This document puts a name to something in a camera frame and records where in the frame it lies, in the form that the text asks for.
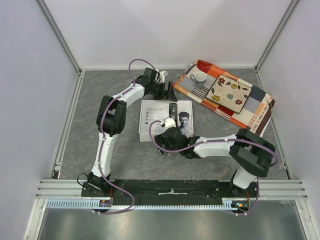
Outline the white clipper kit box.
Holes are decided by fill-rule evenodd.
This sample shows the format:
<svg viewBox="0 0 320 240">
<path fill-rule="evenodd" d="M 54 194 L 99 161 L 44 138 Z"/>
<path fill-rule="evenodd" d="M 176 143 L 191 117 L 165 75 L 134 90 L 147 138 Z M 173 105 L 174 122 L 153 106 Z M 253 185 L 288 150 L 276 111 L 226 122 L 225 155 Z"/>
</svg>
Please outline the white clipper kit box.
<svg viewBox="0 0 320 240">
<path fill-rule="evenodd" d="M 179 100 L 177 102 L 169 100 L 142 100 L 139 121 L 140 142 L 150 142 L 150 135 L 155 136 L 165 131 L 159 123 L 149 126 L 154 121 L 161 121 L 165 118 L 175 120 L 176 127 L 187 137 L 194 135 L 193 106 L 190 100 Z"/>
</svg>

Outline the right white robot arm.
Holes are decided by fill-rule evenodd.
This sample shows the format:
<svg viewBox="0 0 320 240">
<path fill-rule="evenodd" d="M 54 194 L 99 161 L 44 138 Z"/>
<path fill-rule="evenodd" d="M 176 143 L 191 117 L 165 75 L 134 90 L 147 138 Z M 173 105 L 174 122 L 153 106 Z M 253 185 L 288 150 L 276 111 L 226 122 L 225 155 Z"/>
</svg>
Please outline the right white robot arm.
<svg viewBox="0 0 320 240">
<path fill-rule="evenodd" d="M 235 197 L 247 192 L 257 178 L 267 177 L 276 158 L 274 145 L 245 128 L 224 138 L 206 138 L 186 137 L 177 127 L 170 127 L 152 141 L 161 154 L 179 153 L 187 159 L 232 157 L 240 165 L 229 183 L 229 191 Z"/>
</svg>

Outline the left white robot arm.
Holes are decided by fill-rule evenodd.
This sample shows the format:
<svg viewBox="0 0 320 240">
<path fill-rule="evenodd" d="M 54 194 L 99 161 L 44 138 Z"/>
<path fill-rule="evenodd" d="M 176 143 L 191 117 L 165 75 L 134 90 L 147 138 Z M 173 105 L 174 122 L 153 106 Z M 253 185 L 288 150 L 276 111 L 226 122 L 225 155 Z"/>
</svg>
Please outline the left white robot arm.
<svg viewBox="0 0 320 240">
<path fill-rule="evenodd" d="M 111 173 L 111 160 L 117 138 L 126 124 L 127 108 L 146 95 L 153 95 L 154 100 L 178 100 L 174 94 L 173 82 L 165 82 L 167 75 L 166 70 L 146 68 L 125 90 L 102 98 L 96 119 L 99 131 L 98 149 L 87 177 L 92 191 L 99 197 L 106 196 L 111 188 L 107 182 Z"/>
</svg>

